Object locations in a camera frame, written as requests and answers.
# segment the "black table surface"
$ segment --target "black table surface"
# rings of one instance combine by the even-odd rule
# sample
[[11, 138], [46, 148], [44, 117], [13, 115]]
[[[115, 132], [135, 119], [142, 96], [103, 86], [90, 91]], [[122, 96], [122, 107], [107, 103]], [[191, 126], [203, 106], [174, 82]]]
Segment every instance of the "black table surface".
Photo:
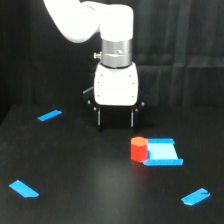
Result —
[[[40, 122], [52, 110], [62, 114]], [[0, 127], [2, 224], [224, 223], [224, 109], [146, 108], [138, 132], [130, 114], [89, 108], [14, 105]], [[173, 138], [182, 166], [130, 160], [130, 139]], [[20, 180], [39, 193], [23, 198]], [[181, 198], [205, 188], [194, 206]]]

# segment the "blue tape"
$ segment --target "blue tape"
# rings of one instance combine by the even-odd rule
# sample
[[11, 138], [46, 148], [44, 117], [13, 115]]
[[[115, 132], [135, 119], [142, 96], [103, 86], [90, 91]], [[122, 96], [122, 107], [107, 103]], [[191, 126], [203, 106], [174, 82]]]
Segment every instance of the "blue tape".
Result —
[[148, 138], [148, 143], [170, 143], [174, 144], [172, 138]]
[[181, 166], [183, 159], [148, 159], [143, 164], [145, 166]]
[[11, 187], [14, 191], [22, 195], [24, 198], [28, 197], [37, 197], [39, 194], [26, 186], [21, 181], [17, 180], [14, 183], [10, 184], [9, 187]]
[[205, 198], [209, 197], [210, 193], [206, 191], [205, 189], [201, 188], [197, 191], [195, 191], [192, 194], [189, 194], [188, 196], [182, 198], [181, 200], [185, 205], [195, 205], [196, 203], [204, 200]]
[[38, 119], [39, 119], [40, 121], [46, 121], [47, 119], [50, 119], [50, 118], [52, 118], [52, 117], [55, 117], [55, 116], [57, 116], [57, 115], [59, 115], [59, 114], [61, 114], [61, 111], [54, 110], [54, 111], [52, 111], [52, 112], [50, 112], [50, 113], [48, 113], [48, 114], [45, 114], [45, 115], [43, 115], [43, 116], [41, 116], [41, 117], [38, 117]]

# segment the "red block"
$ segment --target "red block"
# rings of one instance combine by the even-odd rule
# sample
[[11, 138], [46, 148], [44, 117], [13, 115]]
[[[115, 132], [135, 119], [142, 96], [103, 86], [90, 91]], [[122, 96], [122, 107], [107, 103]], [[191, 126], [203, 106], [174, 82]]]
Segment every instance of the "red block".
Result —
[[131, 159], [137, 162], [142, 162], [148, 159], [147, 150], [148, 140], [142, 137], [131, 139]]

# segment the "blue flat square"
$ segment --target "blue flat square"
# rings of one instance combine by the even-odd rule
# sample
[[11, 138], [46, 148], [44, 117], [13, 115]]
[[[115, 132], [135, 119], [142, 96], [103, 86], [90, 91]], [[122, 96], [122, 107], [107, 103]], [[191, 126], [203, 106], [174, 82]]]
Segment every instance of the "blue flat square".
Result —
[[153, 160], [158, 159], [178, 159], [176, 150], [173, 144], [170, 143], [160, 143], [148, 144], [149, 158]]
[[39, 194], [26, 186], [21, 181], [17, 180], [14, 183], [9, 185], [10, 188], [12, 188], [14, 191], [22, 195], [24, 198], [28, 197], [37, 197]]

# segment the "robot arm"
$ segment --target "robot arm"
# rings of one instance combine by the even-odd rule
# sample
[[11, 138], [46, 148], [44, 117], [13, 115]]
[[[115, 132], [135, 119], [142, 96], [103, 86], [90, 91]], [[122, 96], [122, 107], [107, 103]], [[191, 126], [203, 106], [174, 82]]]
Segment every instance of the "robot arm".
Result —
[[44, 0], [60, 32], [82, 43], [100, 32], [102, 52], [94, 78], [98, 105], [133, 106], [138, 100], [138, 75], [132, 62], [134, 13], [127, 5], [79, 0]]

